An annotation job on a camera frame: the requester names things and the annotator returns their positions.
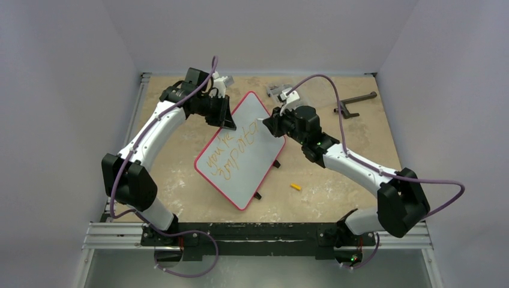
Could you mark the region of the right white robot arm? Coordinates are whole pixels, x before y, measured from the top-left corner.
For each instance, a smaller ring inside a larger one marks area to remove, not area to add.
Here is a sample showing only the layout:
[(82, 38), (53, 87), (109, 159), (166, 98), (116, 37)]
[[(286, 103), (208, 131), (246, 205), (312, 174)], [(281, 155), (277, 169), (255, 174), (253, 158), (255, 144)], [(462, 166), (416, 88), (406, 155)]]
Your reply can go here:
[(372, 209), (353, 209), (337, 222), (337, 236), (351, 244), (367, 232), (386, 231), (401, 238), (429, 212), (430, 205), (415, 172), (388, 169), (353, 151), (323, 132), (315, 108), (273, 109), (262, 120), (274, 137), (288, 136), (301, 145), (310, 162), (338, 172), (372, 193), (377, 205)]

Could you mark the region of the yellow marker cap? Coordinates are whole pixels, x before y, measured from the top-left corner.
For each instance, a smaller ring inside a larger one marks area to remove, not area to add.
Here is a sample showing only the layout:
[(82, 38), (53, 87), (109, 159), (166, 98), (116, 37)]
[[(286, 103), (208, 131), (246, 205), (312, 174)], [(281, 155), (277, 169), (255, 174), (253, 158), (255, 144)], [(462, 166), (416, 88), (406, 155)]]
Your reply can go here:
[(297, 185), (297, 184), (290, 184), (290, 187), (293, 188), (296, 191), (301, 191), (302, 190), (302, 187), (300, 185)]

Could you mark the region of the pink framed whiteboard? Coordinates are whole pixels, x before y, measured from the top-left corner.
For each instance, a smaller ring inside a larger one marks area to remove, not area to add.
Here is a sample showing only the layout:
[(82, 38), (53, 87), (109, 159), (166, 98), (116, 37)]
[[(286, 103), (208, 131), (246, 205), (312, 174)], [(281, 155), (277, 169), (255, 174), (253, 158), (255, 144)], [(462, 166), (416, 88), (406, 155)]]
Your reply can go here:
[(270, 116), (255, 92), (233, 109), (236, 130), (219, 129), (194, 161), (195, 170), (233, 206), (243, 211), (258, 192), (286, 144), (258, 118)]

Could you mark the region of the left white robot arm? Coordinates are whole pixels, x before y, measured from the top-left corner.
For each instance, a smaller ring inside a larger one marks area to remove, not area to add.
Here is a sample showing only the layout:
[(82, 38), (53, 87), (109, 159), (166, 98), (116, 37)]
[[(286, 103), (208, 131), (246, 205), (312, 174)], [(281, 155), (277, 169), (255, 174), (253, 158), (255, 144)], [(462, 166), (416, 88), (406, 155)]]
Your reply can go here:
[(170, 136), (191, 115), (202, 116), (210, 126), (236, 130), (226, 93), (233, 83), (232, 76), (189, 68), (184, 79), (162, 91), (141, 130), (118, 153), (106, 154), (101, 161), (112, 218), (119, 218), (114, 208), (118, 202), (152, 225), (163, 245), (176, 243), (178, 218), (157, 198), (157, 184), (149, 172)]

